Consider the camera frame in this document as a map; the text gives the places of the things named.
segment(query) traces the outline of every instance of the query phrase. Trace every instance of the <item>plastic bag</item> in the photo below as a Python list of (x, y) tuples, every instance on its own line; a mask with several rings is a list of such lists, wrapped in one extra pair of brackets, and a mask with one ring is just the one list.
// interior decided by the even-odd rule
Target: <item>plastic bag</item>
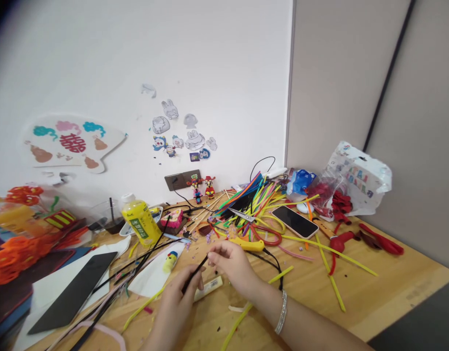
[(309, 197), (320, 194), (311, 205), (320, 216), (334, 220), (332, 201), (336, 190), (351, 197), (346, 216), (373, 215), (382, 197), (392, 189), (392, 171), (346, 141), (338, 144), (320, 177), (307, 189)]

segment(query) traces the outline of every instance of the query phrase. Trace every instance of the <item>gray panel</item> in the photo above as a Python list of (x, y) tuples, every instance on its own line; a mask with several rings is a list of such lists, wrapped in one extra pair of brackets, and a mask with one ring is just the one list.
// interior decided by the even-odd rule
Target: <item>gray panel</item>
[(449, 0), (417, 2), (367, 151), (393, 189), (363, 219), (449, 267)]
[(286, 165), (362, 148), (408, 0), (296, 0)]

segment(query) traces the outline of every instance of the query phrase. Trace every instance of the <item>yellow bottle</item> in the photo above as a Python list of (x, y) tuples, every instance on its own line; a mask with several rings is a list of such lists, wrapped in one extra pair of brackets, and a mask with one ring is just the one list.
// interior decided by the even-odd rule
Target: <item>yellow bottle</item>
[(145, 201), (136, 200), (132, 193), (125, 194), (121, 200), (124, 202), (122, 216), (131, 225), (140, 243), (143, 246), (155, 243), (161, 236), (161, 230), (148, 210), (148, 204)]

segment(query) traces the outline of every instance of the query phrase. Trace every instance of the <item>wooden table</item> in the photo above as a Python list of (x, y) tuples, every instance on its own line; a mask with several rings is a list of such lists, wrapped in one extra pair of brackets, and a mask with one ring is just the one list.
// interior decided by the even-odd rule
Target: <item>wooden table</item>
[[(359, 223), (362, 221), (353, 217), (353, 224), (349, 227), (342, 225), (340, 233), (348, 230), (357, 232)], [(325, 224), (332, 230), (335, 228), (334, 222), (325, 222)], [(405, 254), (395, 257), (385, 251), (373, 250), (363, 242), (349, 241), (344, 253), (366, 265), (379, 276), (375, 277), (343, 259), (337, 260), (334, 278), (343, 298), (346, 313), (342, 312), (338, 305), (317, 247), (311, 246), (308, 252), (303, 251), (304, 255), (314, 258), (313, 262), (291, 257), (278, 248), (268, 248), (280, 261), (282, 270), (291, 265), (294, 266), (294, 269), (284, 278), (284, 288), (288, 295), (330, 318), (364, 341), (379, 334), (449, 282), (449, 269), (374, 227), (372, 228), (403, 246)], [(318, 234), (322, 244), (328, 245), (328, 239), (320, 231)], [(289, 230), (287, 235), (294, 236)], [(117, 235), (105, 234), (98, 239), (98, 242), (107, 244), (120, 239)], [(131, 247), (135, 242), (136, 240), (131, 241)], [(299, 253), (299, 247), (303, 246), (302, 243), (289, 239), (283, 239), (282, 245), (295, 253)], [(188, 252), (184, 250), (182, 253), (169, 279), (171, 280), (186, 265), (200, 263), (209, 247), (210, 245), (206, 244), (204, 237), (200, 237), (196, 243), (192, 243), (190, 250)], [(129, 250), (112, 266), (122, 267), (123, 262), (129, 261), (128, 254)], [(331, 264), (331, 256), (326, 254), (326, 257)], [(278, 274), (269, 264), (251, 255), (248, 255), (248, 258), (255, 272), (262, 279), (269, 280)], [(207, 269), (203, 273), (204, 282), (216, 276), (213, 269), (207, 265), (206, 267)], [(230, 285), (225, 275), (223, 275), (223, 279), (222, 287), (194, 304), (190, 325), (182, 334), (178, 350), (221, 349), (230, 328), (239, 316), (238, 312), (230, 311), (228, 306), (243, 307), (245, 304), (245, 300)], [(127, 299), (127, 296), (124, 295), (105, 313), (101, 323), (120, 332), (128, 317), (145, 302), (145, 297), (138, 298), (136, 294), (131, 294)], [(147, 312), (140, 313), (123, 334), (128, 351), (140, 348), (148, 336), (152, 326), (152, 317), (155, 316), (158, 306), (159, 301), (152, 302), (150, 307), (154, 310), (153, 315)], [(29, 350), (46, 349), (59, 333), (60, 331), (54, 332)], [(59, 344), (57, 350), (69, 350), (82, 333), (83, 330), (80, 330), (66, 338)], [(118, 349), (118, 344), (110, 336), (96, 330), (82, 348), (82, 350), (94, 351)], [(252, 309), (240, 324), (228, 349), (288, 350), (289, 348), (275, 335), (273, 328), (264, 317), (256, 309)]]

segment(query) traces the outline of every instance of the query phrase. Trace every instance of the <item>hand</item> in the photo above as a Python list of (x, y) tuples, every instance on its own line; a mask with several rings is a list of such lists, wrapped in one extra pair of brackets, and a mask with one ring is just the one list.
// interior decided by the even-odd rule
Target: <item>hand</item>
[(233, 287), (242, 296), (252, 300), (262, 280), (255, 274), (239, 245), (227, 240), (219, 242), (210, 249), (208, 261), (210, 266), (217, 266), (226, 273)]
[(151, 349), (171, 350), (174, 347), (192, 310), (195, 291), (197, 288), (204, 289), (202, 272), (205, 267), (202, 267), (190, 281), (186, 293), (182, 295), (181, 292), (184, 283), (197, 267), (198, 265), (187, 266), (166, 286), (161, 295), (161, 305), (153, 329), (146, 343)]

